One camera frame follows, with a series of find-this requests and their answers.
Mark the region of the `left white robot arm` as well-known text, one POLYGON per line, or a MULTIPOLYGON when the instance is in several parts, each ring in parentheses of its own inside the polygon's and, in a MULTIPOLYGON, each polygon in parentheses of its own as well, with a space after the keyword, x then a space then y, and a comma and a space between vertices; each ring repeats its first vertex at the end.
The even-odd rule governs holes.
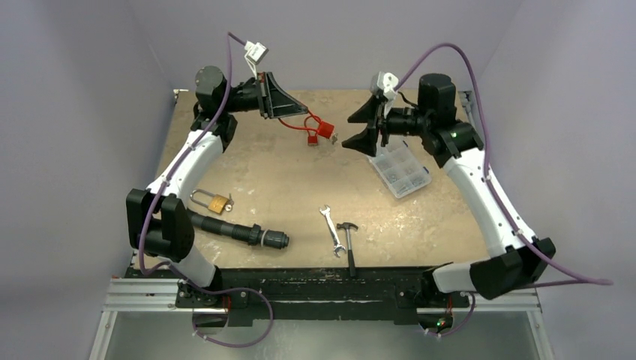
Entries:
POLYGON ((206 307, 221 302, 224 287, 218 282, 218 267, 194 244, 194 225, 186 208, 189 196, 232 142, 238 125, 235 113, 256 110, 264 119, 308 113, 271 72, 257 73, 237 86, 230 80, 231 73, 216 66, 197 71, 194 120, 184 145, 153 182, 131 190, 125 200, 131 247, 142 256, 166 260, 196 284, 194 296, 206 307))

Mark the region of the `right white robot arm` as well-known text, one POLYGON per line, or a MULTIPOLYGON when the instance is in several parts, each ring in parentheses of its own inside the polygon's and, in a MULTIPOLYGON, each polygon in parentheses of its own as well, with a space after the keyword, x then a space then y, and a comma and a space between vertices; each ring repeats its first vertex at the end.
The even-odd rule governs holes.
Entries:
POLYGON ((421 139, 424 150, 454 182, 475 218, 487 246, 487 259, 448 263, 425 271, 418 294, 439 305, 450 293, 477 293, 491 300, 512 290, 535 287, 556 248, 550 238, 538 238, 504 195, 494 195, 499 182, 485 160, 485 144, 469 123, 457 117, 456 87, 451 78, 429 73, 418 81, 416 104, 393 105, 398 77, 379 72, 370 98, 349 123, 364 130, 342 142, 345 149, 374 156, 391 135, 421 139))

